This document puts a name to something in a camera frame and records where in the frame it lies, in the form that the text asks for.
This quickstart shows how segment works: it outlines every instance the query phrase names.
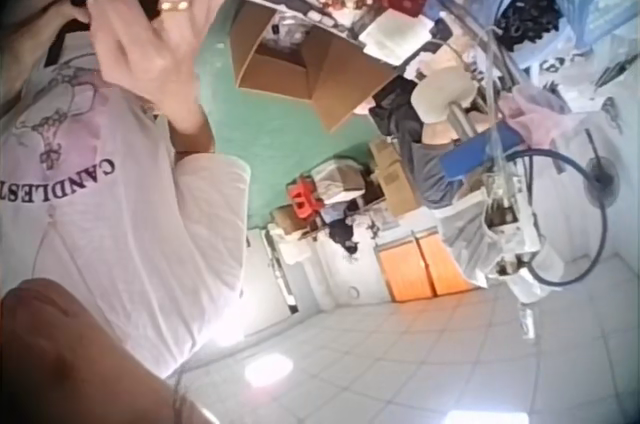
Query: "white cloth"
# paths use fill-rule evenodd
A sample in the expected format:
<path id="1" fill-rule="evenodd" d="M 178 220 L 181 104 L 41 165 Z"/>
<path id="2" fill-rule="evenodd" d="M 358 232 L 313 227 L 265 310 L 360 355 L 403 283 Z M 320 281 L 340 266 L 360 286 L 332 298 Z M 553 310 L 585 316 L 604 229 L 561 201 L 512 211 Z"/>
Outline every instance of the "white cloth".
<path id="1" fill-rule="evenodd" d="M 87 37 L 40 68 L 0 127 L 1 292 L 53 279 L 165 377 L 239 298 L 249 169 L 194 155 L 174 168 L 138 98 L 101 82 Z"/>

